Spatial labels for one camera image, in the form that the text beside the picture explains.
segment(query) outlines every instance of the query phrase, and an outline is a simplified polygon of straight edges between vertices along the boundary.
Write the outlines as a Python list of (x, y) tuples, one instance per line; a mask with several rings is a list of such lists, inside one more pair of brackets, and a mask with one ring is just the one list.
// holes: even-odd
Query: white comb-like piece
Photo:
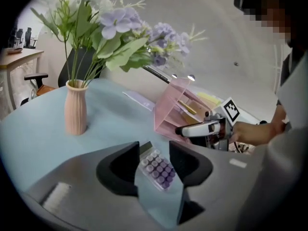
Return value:
[(68, 194), (70, 188), (71, 188), (70, 185), (63, 182), (59, 182), (53, 189), (53, 191), (49, 194), (46, 201), (43, 203), (42, 205), (43, 208), (45, 208), (47, 211), (51, 213), (55, 213), (61, 201)]

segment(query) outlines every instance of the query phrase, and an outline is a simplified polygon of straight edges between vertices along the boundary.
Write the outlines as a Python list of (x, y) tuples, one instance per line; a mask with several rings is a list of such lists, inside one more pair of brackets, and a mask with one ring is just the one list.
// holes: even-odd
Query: purple cap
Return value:
[(167, 167), (167, 164), (165, 164), (164, 162), (160, 163), (160, 167), (165, 168)]
[(167, 181), (165, 181), (165, 182), (163, 183), (163, 185), (162, 185), (162, 187), (163, 187), (164, 189), (168, 188), (169, 186), (170, 186), (170, 183), (167, 182)]
[(167, 172), (165, 172), (165, 171), (162, 173), (162, 176), (165, 177), (165, 178), (168, 177), (168, 175), (169, 174)]
[(169, 176), (175, 177), (175, 173), (174, 173), (173, 171), (171, 171), (171, 172), (169, 173)]
[(152, 165), (153, 165), (153, 167), (157, 167), (157, 166), (158, 166), (158, 162), (153, 161), (153, 162), (152, 162)]
[(168, 176), (167, 179), (166, 179), (166, 181), (172, 182), (172, 181), (173, 181), (173, 178), (172, 178), (171, 176)]
[(165, 168), (165, 171), (166, 171), (167, 173), (170, 173), (170, 172), (171, 172), (171, 169), (170, 169), (169, 167), (166, 167), (166, 168)]
[(148, 171), (149, 173), (151, 173), (154, 170), (154, 167), (152, 165), (148, 165), (146, 167), (146, 171)]
[(163, 168), (162, 167), (160, 167), (160, 166), (158, 166), (157, 168), (156, 168), (156, 170), (159, 172), (159, 173), (161, 173), (161, 172), (163, 172), (164, 170), (163, 170)]
[(165, 181), (165, 178), (160, 176), (156, 179), (156, 181), (159, 183), (159, 184), (162, 184), (164, 181)]
[(160, 157), (155, 158), (156, 162), (161, 163), (162, 159)]
[(151, 175), (155, 179), (159, 176), (159, 173), (156, 170), (154, 170)]

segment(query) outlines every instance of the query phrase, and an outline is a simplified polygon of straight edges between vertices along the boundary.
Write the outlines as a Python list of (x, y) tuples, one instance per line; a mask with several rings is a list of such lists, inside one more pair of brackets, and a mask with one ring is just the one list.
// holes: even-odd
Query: yellow paper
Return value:
[(221, 104), (221, 101), (211, 95), (208, 95), (204, 92), (198, 92), (197, 93), (197, 96), (201, 97), (201, 98), (204, 98), (204, 99), (207, 99), (209, 100), (210, 102), (214, 103), (215, 105), (220, 105)]

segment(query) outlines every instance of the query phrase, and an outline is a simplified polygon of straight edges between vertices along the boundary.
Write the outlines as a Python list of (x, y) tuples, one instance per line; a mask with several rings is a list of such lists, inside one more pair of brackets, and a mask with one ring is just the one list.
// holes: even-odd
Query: vase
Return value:
[(68, 85), (66, 82), (67, 96), (64, 105), (65, 130), (71, 135), (81, 135), (87, 128), (87, 104), (86, 90), (88, 86), (81, 87), (82, 80), (76, 80), (77, 87)]

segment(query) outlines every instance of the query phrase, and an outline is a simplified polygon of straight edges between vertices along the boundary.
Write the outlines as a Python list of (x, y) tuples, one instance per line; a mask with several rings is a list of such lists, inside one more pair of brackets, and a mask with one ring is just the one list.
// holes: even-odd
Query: table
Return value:
[[(0, 122), (0, 156), (15, 187), (26, 191), (65, 160), (110, 146), (151, 141), (166, 158), (168, 139), (154, 132), (154, 114), (122, 93), (125, 89), (106, 79), (95, 79), (86, 92), (88, 129), (80, 136), (66, 135), (62, 87), (19, 107)], [(137, 170), (135, 184), (144, 209), (172, 228), (177, 223), (182, 183), (175, 178), (167, 193), (158, 191)]]
[(40, 56), (44, 53), (41, 50), (23, 49), (22, 52), (7, 55), (5, 50), (0, 59), (0, 74), (4, 76), (4, 91), (8, 101), (10, 112), (16, 109), (11, 86), (11, 71), (31, 60), (37, 59), (37, 64), (33, 65), (33, 73), (37, 72), (40, 64)]

